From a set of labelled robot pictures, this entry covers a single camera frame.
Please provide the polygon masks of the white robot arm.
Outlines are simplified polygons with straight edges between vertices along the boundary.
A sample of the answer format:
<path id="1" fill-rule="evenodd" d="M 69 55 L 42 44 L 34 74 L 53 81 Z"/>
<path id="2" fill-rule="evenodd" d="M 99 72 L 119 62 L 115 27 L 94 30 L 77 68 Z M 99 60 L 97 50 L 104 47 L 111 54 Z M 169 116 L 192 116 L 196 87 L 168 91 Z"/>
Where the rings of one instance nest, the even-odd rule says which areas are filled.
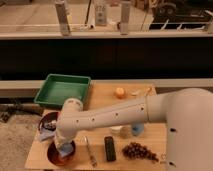
<path id="1" fill-rule="evenodd" d="M 167 126 L 166 171 L 213 171 L 213 93 L 187 88 L 83 111 L 65 101 L 56 124 L 57 148 L 81 130 L 164 123 Z"/>

